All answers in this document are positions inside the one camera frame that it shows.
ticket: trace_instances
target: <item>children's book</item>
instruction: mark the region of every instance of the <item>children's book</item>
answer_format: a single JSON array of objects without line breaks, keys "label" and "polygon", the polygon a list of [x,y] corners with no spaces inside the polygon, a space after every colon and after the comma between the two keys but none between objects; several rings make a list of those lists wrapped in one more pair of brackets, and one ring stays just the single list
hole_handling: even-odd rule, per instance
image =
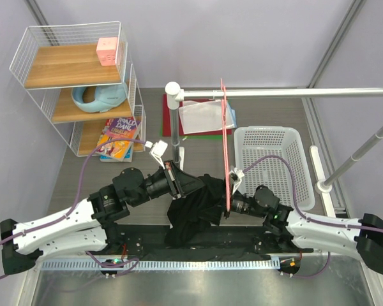
[{"label": "children's book", "polygon": [[[131,162],[132,161],[132,153],[133,153],[133,145],[129,148],[128,153],[126,153],[125,158],[123,159],[123,162]],[[111,161],[117,161],[116,159],[107,157],[107,156],[100,156],[100,161],[102,162],[111,162]]]},{"label": "children's book", "polygon": [[[136,122],[133,117],[107,120],[97,145],[115,138],[136,138],[140,129],[137,124],[140,123]],[[111,142],[103,145],[96,153],[117,161],[123,161],[132,145],[133,142],[128,141]]]}]

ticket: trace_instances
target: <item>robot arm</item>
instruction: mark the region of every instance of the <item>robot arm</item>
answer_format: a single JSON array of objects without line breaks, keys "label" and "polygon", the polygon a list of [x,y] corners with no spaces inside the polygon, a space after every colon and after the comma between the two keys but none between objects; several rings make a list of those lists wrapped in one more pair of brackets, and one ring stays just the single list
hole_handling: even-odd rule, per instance
[{"label": "robot arm", "polygon": [[[37,261],[82,251],[113,254],[122,246],[115,221],[129,215],[127,205],[136,207],[169,193],[174,199],[185,197],[204,186],[201,179],[181,171],[172,161],[161,163],[158,171],[143,177],[140,170],[127,168],[112,179],[112,184],[82,200],[73,213],[57,224],[21,235],[3,245],[2,261],[6,275],[32,268]],[[320,249],[364,261],[383,274],[383,234],[352,228],[335,228],[303,219],[293,208],[282,205],[271,190],[259,186],[253,197],[233,190],[231,211],[265,218],[263,229],[283,252]],[[42,219],[1,223],[1,238],[56,220],[69,209]],[[219,210],[224,212],[225,205]],[[336,219],[305,213],[313,220],[348,225],[368,225],[383,229],[383,221],[365,214],[359,219]]]},{"label": "robot arm", "polygon": [[[155,174],[147,178],[143,178],[139,169],[127,168],[112,179],[111,185],[78,203],[66,219],[3,244],[4,273],[24,272],[32,268],[37,260],[48,257],[120,247],[121,236],[114,222],[130,214],[127,204],[136,207],[167,193],[175,199],[181,198],[203,187],[199,178],[181,171],[173,161],[162,165],[164,167],[159,167]],[[54,221],[66,215],[69,209],[25,223],[4,220],[0,223],[1,238]]]}]

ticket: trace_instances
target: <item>gray table surface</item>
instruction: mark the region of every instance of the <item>gray table surface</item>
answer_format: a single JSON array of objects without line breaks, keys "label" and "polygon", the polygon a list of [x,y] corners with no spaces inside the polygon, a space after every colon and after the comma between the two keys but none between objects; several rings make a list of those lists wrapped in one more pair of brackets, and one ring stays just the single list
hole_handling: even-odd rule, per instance
[{"label": "gray table surface", "polygon": [[[147,117],[146,138],[155,142],[163,139],[170,143],[170,138],[162,138],[162,95],[163,89],[141,89],[142,99]],[[308,167],[313,184],[315,176],[310,161],[308,149],[311,138],[308,132],[305,112],[300,99],[231,99],[230,104],[236,111],[237,125],[243,126],[284,126],[298,130],[305,149]],[[234,139],[229,140],[229,161],[234,160]],[[201,139],[188,137],[181,143],[185,147],[184,170],[192,175],[210,174],[213,177],[224,177],[223,152],[221,139]],[[171,158],[171,150],[167,149],[164,159]],[[79,172],[84,161],[83,157],[75,157],[70,149],[67,149],[62,167],[59,171],[58,180],[52,195],[48,214],[68,208],[72,205],[76,190]],[[147,152],[134,153],[131,163],[102,163],[99,157],[92,157],[86,167],[81,197],[84,198],[99,188],[109,185],[112,178],[127,167],[135,167],[142,170],[144,176],[152,174],[158,169],[158,164]],[[136,208],[129,207],[130,216],[120,220],[121,224],[168,224],[166,211],[169,208],[171,198],[169,195],[162,196]],[[322,203],[318,194],[315,193],[315,207],[310,211],[315,214],[324,214]],[[222,225],[260,225],[261,219],[247,215],[233,214]]]}]

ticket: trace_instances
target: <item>pink box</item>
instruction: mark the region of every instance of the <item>pink box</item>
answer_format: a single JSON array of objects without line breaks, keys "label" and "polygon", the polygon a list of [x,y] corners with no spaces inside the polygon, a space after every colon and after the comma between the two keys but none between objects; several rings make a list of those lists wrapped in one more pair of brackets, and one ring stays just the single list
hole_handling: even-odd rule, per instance
[{"label": "pink box", "polygon": [[102,66],[115,66],[117,37],[102,37],[98,40],[96,54]]}]

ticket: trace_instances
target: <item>vertical pole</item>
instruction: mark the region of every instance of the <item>vertical pole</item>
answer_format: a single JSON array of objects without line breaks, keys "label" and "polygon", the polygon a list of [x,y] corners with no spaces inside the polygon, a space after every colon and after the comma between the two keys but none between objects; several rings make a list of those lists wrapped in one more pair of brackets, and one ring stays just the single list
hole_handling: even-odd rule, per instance
[{"label": "vertical pole", "polygon": [[330,177],[322,183],[322,188],[329,187],[344,174],[351,166],[356,164],[371,148],[383,139],[383,126],[370,137],[358,150],[353,153]]},{"label": "vertical pole", "polygon": [[176,166],[180,167],[179,101],[176,101],[177,95],[181,92],[180,85],[176,82],[169,82],[165,87],[165,92],[167,106],[170,110],[173,161]]}]

